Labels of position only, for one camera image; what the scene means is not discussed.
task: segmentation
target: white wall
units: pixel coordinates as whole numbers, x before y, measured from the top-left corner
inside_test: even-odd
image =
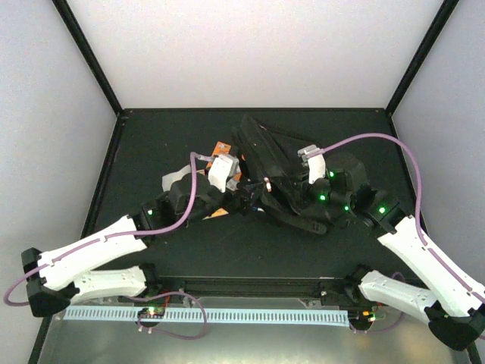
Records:
[[[394,116],[421,166],[431,237],[483,284],[484,40],[485,2],[459,2]]]
[[[442,0],[70,0],[127,108],[385,107]]]
[[[50,1],[2,1],[0,49],[3,295],[24,249],[79,239],[115,116]],[[4,304],[0,315],[0,361],[27,362],[40,319]]]

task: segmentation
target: black table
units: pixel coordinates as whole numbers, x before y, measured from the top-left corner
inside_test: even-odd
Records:
[[[101,196],[95,229],[138,211],[143,202],[155,198],[161,192],[162,176],[188,164],[189,152],[210,155],[217,141],[231,143],[231,129],[245,113],[321,140],[321,146],[359,133],[393,134],[392,121],[382,109],[130,110]],[[395,194],[412,212],[408,173],[393,143],[361,140],[343,148],[364,162],[373,186]],[[102,269],[141,262],[155,264],[161,277],[211,278],[219,283],[230,282],[229,278],[342,278],[359,263],[387,275],[400,271],[415,278],[360,225],[321,237],[275,224],[264,216],[230,215],[191,223]]]

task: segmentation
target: black frame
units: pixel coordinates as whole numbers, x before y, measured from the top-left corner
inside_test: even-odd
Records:
[[[397,137],[397,134],[391,117],[393,116],[394,112],[399,106],[399,103],[401,102],[406,91],[410,87],[416,74],[419,72],[421,65],[424,63],[424,60],[426,59],[428,53],[432,49],[439,34],[441,33],[441,30],[446,25],[446,22],[451,16],[456,5],[458,4],[458,1],[459,0],[443,0],[443,3],[441,4],[440,9],[436,13],[436,16],[434,17],[433,22],[431,23],[428,31],[426,32],[423,40],[421,41],[421,44],[419,45],[413,59],[409,63],[409,66],[406,69],[404,75],[402,76],[402,79],[399,82],[399,85],[396,87],[396,90],[394,91],[389,104],[385,108],[386,113],[390,120],[393,136],[395,137]],[[67,29],[69,30],[79,50],[81,51],[84,59],[86,60],[86,63],[88,64],[89,69],[91,70],[92,74],[96,78],[96,81],[98,82],[103,93],[105,94],[106,99],[110,103],[110,106],[113,109],[113,112],[117,116],[116,124],[113,130],[113,134],[111,136],[108,151],[106,153],[105,160],[103,162],[102,171],[101,171],[101,174],[99,175],[98,183],[96,184],[94,196],[92,198],[88,215],[86,217],[86,222],[83,227],[83,232],[81,237],[85,237],[89,234],[92,234],[93,232],[95,222],[99,213],[99,206],[101,204],[103,193],[105,191],[106,182],[111,170],[111,166],[114,161],[117,148],[119,146],[120,136],[123,133],[124,122],[127,119],[125,115],[127,112],[129,112],[129,110],[124,109],[119,103],[114,93],[114,90],[112,89],[108,81],[108,78],[105,76],[105,73],[102,70],[102,67],[99,64],[94,52],[92,51],[87,38],[84,36],[84,33],[79,23],[77,22],[77,19],[74,16],[74,13],[70,9],[70,6],[67,3],[67,0],[52,0],[52,3],[58,10],[58,13],[61,15],[62,20],[64,21]],[[396,148],[398,149],[398,154],[399,154],[399,157],[401,158],[402,165],[406,166],[402,150],[398,146],[396,146]],[[415,191],[412,186],[409,173],[407,178],[407,184],[409,186],[409,190],[411,191],[411,194],[415,199]],[[197,287],[202,286],[204,282],[194,281],[193,284],[194,284],[194,287],[192,290],[197,291]],[[315,280],[315,281],[309,280],[308,282],[306,282],[306,284],[303,285],[304,287],[296,294],[298,296],[301,296],[303,292],[306,292],[308,295],[310,295],[310,292],[311,290],[313,290],[313,287],[315,287],[315,285],[318,285],[318,284],[319,284],[318,280]],[[42,346],[44,344],[45,337],[47,335],[49,325],[51,323],[51,319],[52,319],[51,317],[46,317],[42,320],[39,333],[37,334],[37,338],[29,358],[29,362],[28,362],[29,364],[36,364],[39,361],[40,354],[42,351]],[[474,347],[471,348],[470,357],[473,357],[474,360],[477,360],[478,356],[477,356],[477,353],[475,353],[475,351],[476,350],[474,350]]]

